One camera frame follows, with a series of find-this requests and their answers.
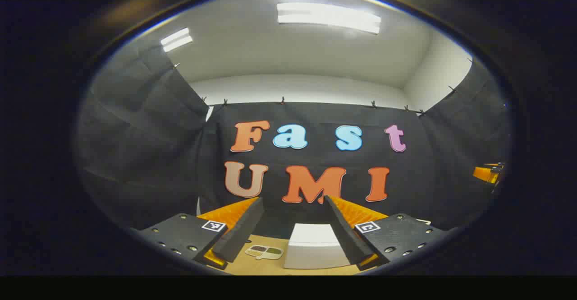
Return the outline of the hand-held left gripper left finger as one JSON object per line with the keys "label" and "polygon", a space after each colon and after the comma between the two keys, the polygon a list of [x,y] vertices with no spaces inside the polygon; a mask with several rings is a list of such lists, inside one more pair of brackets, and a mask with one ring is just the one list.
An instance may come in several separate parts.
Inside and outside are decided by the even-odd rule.
{"label": "hand-held left gripper left finger", "polygon": [[235,261],[264,212],[262,197],[248,198],[200,216],[177,212],[130,234],[175,265],[213,271]]}

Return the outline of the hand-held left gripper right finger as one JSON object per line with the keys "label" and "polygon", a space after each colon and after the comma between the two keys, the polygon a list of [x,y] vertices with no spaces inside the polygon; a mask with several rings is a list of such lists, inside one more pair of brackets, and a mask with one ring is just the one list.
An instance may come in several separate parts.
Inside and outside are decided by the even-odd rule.
{"label": "hand-held left gripper right finger", "polygon": [[382,214],[342,198],[324,196],[328,220],[350,264],[360,271],[392,270],[424,257],[453,236],[406,213]]}

